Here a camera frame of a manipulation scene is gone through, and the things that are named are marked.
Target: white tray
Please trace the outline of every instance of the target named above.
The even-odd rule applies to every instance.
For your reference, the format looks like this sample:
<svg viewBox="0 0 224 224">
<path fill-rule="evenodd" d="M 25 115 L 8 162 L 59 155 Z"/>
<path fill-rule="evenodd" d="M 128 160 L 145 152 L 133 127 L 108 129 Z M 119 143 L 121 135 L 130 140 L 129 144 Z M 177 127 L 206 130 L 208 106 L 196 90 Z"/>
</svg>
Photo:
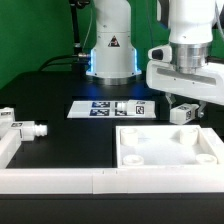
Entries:
<svg viewBox="0 0 224 224">
<path fill-rule="evenodd" d="M 198 141 L 193 146 L 180 143 L 180 130 L 198 129 Z M 134 128 L 138 133 L 138 144 L 125 146 L 121 144 L 120 131 Z M 118 168 L 147 168 L 152 166 L 187 166 L 196 164 L 196 156 L 209 154 L 215 156 L 218 164 L 224 163 L 224 144 L 212 129 L 200 126 L 117 126 L 117 166 Z M 124 165 L 123 159 L 128 155 L 139 155 L 144 165 L 138 167 Z"/>
</svg>

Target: black tabletop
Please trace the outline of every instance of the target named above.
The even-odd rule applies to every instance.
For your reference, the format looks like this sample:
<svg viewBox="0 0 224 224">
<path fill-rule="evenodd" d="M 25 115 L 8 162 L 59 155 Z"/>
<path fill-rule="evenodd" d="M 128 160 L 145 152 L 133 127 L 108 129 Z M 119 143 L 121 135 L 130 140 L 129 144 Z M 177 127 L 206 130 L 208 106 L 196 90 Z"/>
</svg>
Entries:
<svg viewBox="0 0 224 224">
<path fill-rule="evenodd" d="M 74 100 L 155 100 L 156 119 L 67 119 Z M 178 103 L 189 101 L 182 97 Z M 169 124 L 164 93 L 145 81 L 122 86 L 89 83 L 71 72 L 27 72 L 0 91 L 1 108 L 17 121 L 48 125 L 48 136 L 23 142 L 10 168 L 116 167 L 117 125 Z M 209 104 L 191 124 L 223 138 L 223 107 Z M 1 195 L 3 223 L 223 223 L 224 196 L 215 194 Z"/>
</svg>

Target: green backdrop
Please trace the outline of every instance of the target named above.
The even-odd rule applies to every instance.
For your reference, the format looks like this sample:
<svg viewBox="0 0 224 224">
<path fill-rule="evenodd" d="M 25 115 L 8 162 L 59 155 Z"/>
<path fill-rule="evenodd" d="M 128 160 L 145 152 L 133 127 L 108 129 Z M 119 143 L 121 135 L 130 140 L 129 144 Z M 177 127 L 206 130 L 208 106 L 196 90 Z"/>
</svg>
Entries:
<svg viewBox="0 0 224 224">
<path fill-rule="evenodd" d="M 156 22 L 156 0 L 146 0 L 154 46 L 166 44 L 169 31 Z M 129 0 L 132 8 L 132 43 L 138 50 L 138 67 L 146 69 L 151 38 L 145 0 Z M 78 10 L 80 36 L 85 39 L 90 6 Z M 86 51 L 95 44 L 95 20 Z M 0 88 L 22 72 L 35 71 L 47 59 L 73 53 L 73 33 L 68 0 L 1 0 Z M 224 56 L 224 45 L 214 31 L 212 54 Z"/>
</svg>

